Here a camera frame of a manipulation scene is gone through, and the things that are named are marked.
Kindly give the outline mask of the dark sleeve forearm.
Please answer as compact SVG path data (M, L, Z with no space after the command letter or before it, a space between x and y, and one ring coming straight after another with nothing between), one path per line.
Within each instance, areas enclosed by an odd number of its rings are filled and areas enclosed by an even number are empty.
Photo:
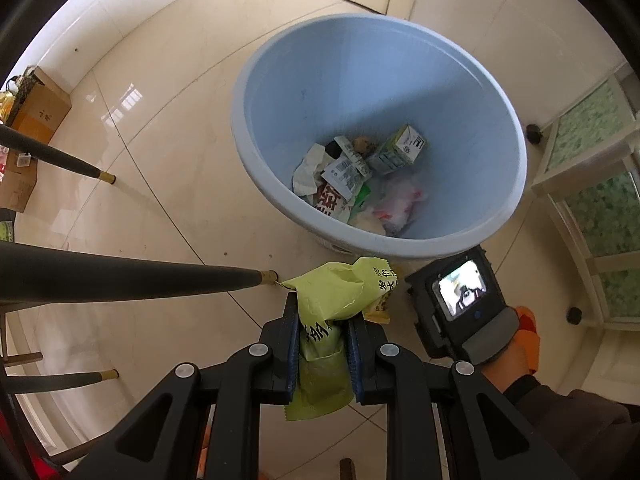
M581 479L639 477L639 409L574 390L566 396L532 375L504 396Z

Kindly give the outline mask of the person right hand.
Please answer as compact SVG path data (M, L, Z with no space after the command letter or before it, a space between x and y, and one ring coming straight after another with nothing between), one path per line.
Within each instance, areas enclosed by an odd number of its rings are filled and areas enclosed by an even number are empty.
M514 311L520 323L515 335L498 356L480 367L500 392L521 377L535 374L539 367L540 336L534 312L526 307L516 307Z

